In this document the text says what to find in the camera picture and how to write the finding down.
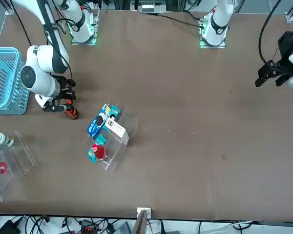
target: white bottle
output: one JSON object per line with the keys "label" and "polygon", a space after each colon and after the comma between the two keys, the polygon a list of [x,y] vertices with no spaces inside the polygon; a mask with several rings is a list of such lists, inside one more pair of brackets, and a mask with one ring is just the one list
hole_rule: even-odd
{"label": "white bottle", "polygon": [[13,137],[0,133],[0,145],[7,145],[8,147],[11,147],[13,143],[14,143]]}

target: red bottle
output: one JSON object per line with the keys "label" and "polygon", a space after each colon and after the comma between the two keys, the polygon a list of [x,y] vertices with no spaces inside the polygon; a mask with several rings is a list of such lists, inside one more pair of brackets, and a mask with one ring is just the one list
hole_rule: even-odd
{"label": "red bottle", "polygon": [[107,159],[106,150],[103,145],[93,144],[92,151],[94,152],[94,155],[96,156],[96,158],[101,160]]}

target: brown table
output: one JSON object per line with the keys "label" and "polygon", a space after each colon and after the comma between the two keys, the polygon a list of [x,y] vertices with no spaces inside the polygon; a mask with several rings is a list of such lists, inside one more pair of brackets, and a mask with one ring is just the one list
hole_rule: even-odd
{"label": "brown table", "polygon": [[[37,18],[19,12],[32,43],[45,44]],[[39,164],[6,188],[0,212],[135,217],[137,207],[151,207],[156,218],[293,221],[293,90],[273,80],[254,85],[266,17],[233,15],[226,49],[198,49],[196,28],[133,11],[107,11],[95,47],[71,46],[64,36],[81,117],[44,113],[33,96],[25,115],[0,115],[0,132],[21,131]],[[284,16],[271,18],[267,60],[287,30]],[[25,60],[15,16],[0,46]],[[113,174],[90,163],[83,146],[110,99],[140,119]]]}

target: blue basket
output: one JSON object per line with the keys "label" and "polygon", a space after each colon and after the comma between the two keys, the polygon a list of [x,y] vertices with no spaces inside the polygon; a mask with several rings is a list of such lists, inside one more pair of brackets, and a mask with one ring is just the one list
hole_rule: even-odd
{"label": "blue basket", "polygon": [[0,114],[22,115],[26,112],[29,91],[20,80],[20,52],[13,47],[0,47]]}

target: clear acrylic box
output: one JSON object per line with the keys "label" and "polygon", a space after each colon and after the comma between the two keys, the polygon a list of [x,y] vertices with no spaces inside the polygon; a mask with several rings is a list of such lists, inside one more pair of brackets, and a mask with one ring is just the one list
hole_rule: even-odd
{"label": "clear acrylic box", "polygon": [[7,164],[6,171],[0,174],[0,193],[14,177],[24,176],[33,166],[37,165],[21,134],[14,132],[9,136],[14,138],[14,144],[11,147],[0,146],[0,162]]}
{"label": "clear acrylic box", "polygon": [[[110,101],[107,104],[109,107],[115,105],[120,109],[121,112],[119,116],[117,116],[116,122],[126,129],[129,137],[128,144],[130,144],[130,140],[138,128],[138,118],[130,110],[128,110],[126,107],[120,106],[118,103],[113,104]],[[99,163],[106,171],[113,172],[116,166],[124,159],[127,145],[119,137],[115,137],[113,134],[109,133],[109,130],[102,128],[100,133],[106,139],[104,148],[106,149],[107,159],[96,159],[95,163]],[[94,139],[92,139],[90,135],[87,135],[87,138],[84,141],[87,150],[91,149],[93,143]]]}

